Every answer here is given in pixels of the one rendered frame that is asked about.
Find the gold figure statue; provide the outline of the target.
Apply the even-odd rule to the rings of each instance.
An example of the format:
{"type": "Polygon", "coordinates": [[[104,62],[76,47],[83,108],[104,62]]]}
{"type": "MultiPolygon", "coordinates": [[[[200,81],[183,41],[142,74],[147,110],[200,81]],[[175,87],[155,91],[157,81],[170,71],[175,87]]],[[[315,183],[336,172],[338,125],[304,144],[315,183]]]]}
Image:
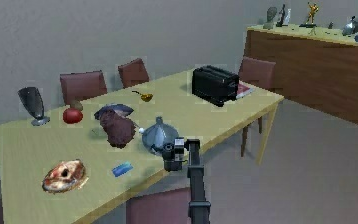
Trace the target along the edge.
{"type": "Polygon", "coordinates": [[[313,28],[315,24],[315,14],[319,11],[319,6],[316,3],[308,2],[309,12],[304,23],[301,24],[301,27],[313,28]]]}

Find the grey conical kettle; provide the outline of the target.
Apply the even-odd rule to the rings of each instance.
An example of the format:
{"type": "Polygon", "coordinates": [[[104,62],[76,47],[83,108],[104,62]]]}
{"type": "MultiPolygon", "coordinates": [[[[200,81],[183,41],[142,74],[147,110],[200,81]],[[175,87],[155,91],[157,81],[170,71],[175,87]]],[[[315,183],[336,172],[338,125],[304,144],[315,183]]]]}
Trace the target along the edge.
{"type": "Polygon", "coordinates": [[[147,129],[144,129],[142,133],[142,143],[144,147],[152,154],[160,156],[163,148],[168,143],[175,142],[175,139],[179,137],[179,133],[176,128],[166,124],[161,116],[155,119],[155,124],[147,129]]]}

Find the yellow wooden table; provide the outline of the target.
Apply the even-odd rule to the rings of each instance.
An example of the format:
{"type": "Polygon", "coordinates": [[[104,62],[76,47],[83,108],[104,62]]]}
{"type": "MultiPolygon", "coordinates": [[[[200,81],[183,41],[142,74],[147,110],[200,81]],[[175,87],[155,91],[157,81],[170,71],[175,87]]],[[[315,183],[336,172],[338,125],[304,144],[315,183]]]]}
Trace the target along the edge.
{"type": "Polygon", "coordinates": [[[191,93],[191,72],[108,93],[83,103],[83,120],[68,125],[62,109],[49,111],[50,121],[34,127],[28,120],[0,125],[0,178],[4,224],[91,224],[166,176],[161,158],[150,154],[139,137],[125,148],[109,145],[93,117],[107,103],[133,108],[131,119],[141,127],[161,116],[180,135],[197,138],[207,151],[234,133],[236,101],[216,107],[191,93]],[[152,94],[144,102],[135,92],[152,94]],[[80,159],[88,180],[62,194],[46,193],[41,182],[61,161],[80,159]],[[115,177],[112,169],[130,162],[133,169],[115,177]]]}

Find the black vase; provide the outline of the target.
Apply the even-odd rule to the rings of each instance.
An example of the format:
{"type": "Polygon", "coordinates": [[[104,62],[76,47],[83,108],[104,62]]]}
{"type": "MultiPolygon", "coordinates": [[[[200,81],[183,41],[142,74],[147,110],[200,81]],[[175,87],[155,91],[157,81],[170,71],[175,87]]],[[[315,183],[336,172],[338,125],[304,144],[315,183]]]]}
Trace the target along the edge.
{"type": "Polygon", "coordinates": [[[44,114],[43,100],[37,87],[24,87],[18,91],[18,96],[24,108],[34,118],[31,122],[33,126],[42,126],[50,121],[44,114]]]}

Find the grey bust statue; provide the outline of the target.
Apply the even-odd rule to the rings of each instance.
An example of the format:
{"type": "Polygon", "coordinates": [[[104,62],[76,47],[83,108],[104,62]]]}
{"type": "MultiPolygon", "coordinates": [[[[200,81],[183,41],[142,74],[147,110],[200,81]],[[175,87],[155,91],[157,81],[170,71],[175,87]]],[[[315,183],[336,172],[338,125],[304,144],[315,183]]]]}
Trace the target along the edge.
{"type": "Polygon", "coordinates": [[[277,8],[276,7],[269,7],[267,10],[267,18],[266,22],[263,24],[264,29],[272,29],[274,27],[274,18],[277,15],[277,8]]]}

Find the brown wooden sideboard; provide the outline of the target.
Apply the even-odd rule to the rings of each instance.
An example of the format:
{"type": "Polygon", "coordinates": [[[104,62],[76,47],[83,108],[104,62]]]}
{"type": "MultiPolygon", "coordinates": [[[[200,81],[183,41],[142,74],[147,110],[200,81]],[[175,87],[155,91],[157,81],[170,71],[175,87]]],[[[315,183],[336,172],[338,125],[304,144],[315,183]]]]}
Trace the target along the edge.
{"type": "Polygon", "coordinates": [[[291,24],[247,29],[244,54],[274,62],[287,99],[358,124],[358,43],[338,29],[291,24]]]}

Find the grey metal pot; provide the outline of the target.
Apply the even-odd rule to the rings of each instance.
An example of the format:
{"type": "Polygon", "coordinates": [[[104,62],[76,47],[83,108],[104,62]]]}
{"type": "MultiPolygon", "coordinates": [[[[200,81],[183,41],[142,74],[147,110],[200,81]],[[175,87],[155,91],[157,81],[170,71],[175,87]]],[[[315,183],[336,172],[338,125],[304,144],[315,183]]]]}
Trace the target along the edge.
{"type": "Polygon", "coordinates": [[[351,20],[344,26],[342,29],[342,35],[348,36],[358,32],[358,21],[355,20],[355,17],[352,16],[351,20]]]}

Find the red book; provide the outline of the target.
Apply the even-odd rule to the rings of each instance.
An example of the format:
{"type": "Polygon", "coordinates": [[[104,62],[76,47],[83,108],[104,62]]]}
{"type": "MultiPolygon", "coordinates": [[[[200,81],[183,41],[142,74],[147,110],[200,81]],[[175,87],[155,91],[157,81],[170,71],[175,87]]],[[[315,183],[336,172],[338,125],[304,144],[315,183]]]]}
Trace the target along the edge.
{"type": "Polygon", "coordinates": [[[238,84],[236,98],[237,99],[243,98],[244,96],[252,93],[253,91],[254,91],[253,88],[246,86],[242,81],[240,81],[238,84]]]}

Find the gold ladle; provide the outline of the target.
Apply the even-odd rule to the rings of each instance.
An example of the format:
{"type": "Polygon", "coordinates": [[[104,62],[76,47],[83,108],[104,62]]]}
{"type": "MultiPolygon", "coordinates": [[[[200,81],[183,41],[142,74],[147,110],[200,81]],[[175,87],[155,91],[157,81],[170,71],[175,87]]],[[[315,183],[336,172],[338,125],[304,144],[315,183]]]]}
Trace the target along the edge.
{"type": "Polygon", "coordinates": [[[150,102],[152,100],[152,98],[153,98],[153,95],[149,94],[149,93],[147,93],[147,94],[142,94],[140,92],[136,92],[136,93],[140,96],[141,100],[144,101],[144,102],[150,102]]]}

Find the black toaster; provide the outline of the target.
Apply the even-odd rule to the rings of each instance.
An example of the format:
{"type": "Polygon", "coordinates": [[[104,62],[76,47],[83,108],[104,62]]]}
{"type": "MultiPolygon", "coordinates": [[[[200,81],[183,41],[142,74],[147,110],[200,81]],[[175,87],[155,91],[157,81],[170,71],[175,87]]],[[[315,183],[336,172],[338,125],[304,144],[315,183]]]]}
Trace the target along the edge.
{"type": "Polygon", "coordinates": [[[227,101],[235,101],[239,76],[230,71],[206,65],[196,68],[192,75],[192,94],[223,107],[227,101]]]}

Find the blue card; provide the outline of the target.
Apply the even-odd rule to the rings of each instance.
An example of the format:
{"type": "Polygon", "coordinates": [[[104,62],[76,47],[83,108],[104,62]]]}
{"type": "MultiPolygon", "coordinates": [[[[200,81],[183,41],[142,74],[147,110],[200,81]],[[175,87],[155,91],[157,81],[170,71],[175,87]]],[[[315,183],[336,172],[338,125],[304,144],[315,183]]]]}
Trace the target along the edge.
{"type": "Polygon", "coordinates": [[[119,177],[132,169],[133,169],[133,166],[131,165],[130,162],[124,162],[124,163],[118,165],[117,167],[113,168],[112,173],[115,177],[119,177]]]}

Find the red apple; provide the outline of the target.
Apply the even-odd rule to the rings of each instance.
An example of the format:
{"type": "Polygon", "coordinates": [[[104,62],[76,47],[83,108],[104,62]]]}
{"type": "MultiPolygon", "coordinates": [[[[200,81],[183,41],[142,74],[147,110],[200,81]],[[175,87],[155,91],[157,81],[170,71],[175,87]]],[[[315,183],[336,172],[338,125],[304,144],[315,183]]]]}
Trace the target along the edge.
{"type": "Polygon", "coordinates": [[[68,108],[63,112],[63,121],[67,124],[79,123],[83,119],[83,114],[75,108],[68,108]]]}

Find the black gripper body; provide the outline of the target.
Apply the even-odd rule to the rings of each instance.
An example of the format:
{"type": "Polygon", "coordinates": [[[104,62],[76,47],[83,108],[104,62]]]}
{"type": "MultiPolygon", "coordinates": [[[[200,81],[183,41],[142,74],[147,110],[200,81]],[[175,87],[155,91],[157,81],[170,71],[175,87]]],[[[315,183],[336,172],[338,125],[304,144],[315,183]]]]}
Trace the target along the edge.
{"type": "Polygon", "coordinates": [[[183,144],[168,143],[164,146],[162,151],[162,158],[164,161],[164,169],[168,172],[179,171],[182,169],[184,159],[185,147],[183,144]]]}

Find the brown furry lump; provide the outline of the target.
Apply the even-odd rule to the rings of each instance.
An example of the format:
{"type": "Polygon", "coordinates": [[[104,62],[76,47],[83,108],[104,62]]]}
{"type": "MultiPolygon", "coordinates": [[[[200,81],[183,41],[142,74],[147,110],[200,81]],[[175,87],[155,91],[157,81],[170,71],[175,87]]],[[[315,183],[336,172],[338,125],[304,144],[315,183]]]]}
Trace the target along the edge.
{"type": "Polygon", "coordinates": [[[113,110],[106,110],[100,117],[100,125],[107,134],[107,141],[112,147],[124,148],[136,133],[136,126],[129,118],[118,115],[113,110]]]}

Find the blue-grey plate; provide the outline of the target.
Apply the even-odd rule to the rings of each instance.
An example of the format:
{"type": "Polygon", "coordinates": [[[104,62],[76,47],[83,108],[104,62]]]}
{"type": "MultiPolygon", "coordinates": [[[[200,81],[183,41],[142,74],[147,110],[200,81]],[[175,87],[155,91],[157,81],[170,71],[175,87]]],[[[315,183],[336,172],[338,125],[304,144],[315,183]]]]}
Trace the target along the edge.
{"type": "Polygon", "coordinates": [[[99,109],[94,114],[94,118],[96,120],[99,120],[100,117],[102,116],[102,114],[107,110],[113,110],[119,116],[122,116],[122,117],[127,117],[127,116],[129,116],[130,114],[132,114],[134,112],[134,110],[129,106],[126,106],[124,104],[114,104],[114,103],[112,103],[112,104],[106,104],[101,109],[99,109]]]}

